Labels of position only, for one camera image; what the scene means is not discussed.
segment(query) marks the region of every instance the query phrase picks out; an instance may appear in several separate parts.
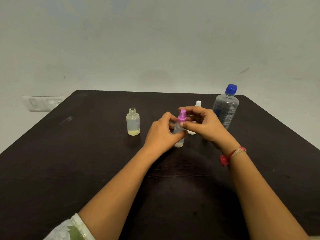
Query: white switch plate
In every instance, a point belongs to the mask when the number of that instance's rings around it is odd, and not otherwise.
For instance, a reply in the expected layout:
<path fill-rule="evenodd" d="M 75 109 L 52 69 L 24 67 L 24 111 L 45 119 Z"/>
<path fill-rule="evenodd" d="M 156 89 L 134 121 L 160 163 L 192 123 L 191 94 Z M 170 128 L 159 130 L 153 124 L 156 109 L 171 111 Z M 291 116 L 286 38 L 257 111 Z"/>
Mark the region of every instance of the white switch plate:
<path fill-rule="evenodd" d="M 30 112 L 50 112 L 65 100 L 65 97 L 22 96 Z"/>

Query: person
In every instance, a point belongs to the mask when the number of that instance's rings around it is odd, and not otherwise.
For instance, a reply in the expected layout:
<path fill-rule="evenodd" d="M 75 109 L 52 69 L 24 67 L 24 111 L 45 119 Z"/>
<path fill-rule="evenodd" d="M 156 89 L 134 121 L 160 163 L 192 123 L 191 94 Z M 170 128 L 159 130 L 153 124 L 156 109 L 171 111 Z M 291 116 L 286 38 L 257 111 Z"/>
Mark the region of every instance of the person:
<path fill-rule="evenodd" d="M 181 127 L 202 135 L 223 155 L 228 156 L 240 147 L 211 109 L 197 106 L 181 109 L 194 115 L 181 123 Z M 52 230 L 45 240 L 118 239 L 148 169 L 187 134 L 186 130 L 170 133 L 174 125 L 169 121 L 177 122 L 178 119 L 166 112 L 153 122 L 144 146 L 128 164 L 78 214 Z M 310 239 L 245 151 L 235 154 L 228 168 L 251 239 Z"/>

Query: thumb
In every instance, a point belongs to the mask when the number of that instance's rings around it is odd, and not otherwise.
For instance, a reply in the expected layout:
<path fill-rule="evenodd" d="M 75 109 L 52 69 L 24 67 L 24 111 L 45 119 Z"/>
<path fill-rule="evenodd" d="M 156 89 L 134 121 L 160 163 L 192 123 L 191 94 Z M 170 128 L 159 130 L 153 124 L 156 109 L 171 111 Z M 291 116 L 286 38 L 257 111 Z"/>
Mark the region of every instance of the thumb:
<path fill-rule="evenodd" d="M 180 126 L 183 129 L 190 130 L 195 133 L 199 133 L 199 124 L 198 123 L 187 121 L 187 122 L 182 122 L 180 124 Z"/>
<path fill-rule="evenodd" d="M 176 144 L 178 141 L 182 140 L 187 134 L 188 134 L 188 132 L 186 130 L 182 130 L 176 134 L 172 134 L 172 136 L 174 138 L 174 144 Z"/>

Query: sleeve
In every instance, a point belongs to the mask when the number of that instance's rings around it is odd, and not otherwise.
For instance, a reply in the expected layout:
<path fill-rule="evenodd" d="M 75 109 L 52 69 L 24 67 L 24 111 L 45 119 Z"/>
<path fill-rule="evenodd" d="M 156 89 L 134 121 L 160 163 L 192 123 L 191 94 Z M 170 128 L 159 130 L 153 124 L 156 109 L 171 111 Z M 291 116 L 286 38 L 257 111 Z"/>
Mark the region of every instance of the sleeve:
<path fill-rule="evenodd" d="M 85 223 L 75 214 L 54 228 L 44 240 L 95 240 Z"/>

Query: red and beige wristband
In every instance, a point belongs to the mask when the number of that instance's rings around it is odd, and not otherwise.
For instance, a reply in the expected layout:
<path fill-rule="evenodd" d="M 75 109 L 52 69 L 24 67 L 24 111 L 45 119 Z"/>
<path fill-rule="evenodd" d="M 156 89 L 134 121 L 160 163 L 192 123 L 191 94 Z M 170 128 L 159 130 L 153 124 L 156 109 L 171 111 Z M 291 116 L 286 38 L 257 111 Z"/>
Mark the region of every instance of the red and beige wristband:
<path fill-rule="evenodd" d="M 235 149 L 233 152 L 231 152 L 229 156 L 227 157 L 225 157 L 224 155 L 220 156 L 221 165 L 227 166 L 230 163 L 230 159 L 242 151 L 247 152 L 247 150 L 244 147 L 240 146 L 237 149 Z"/>

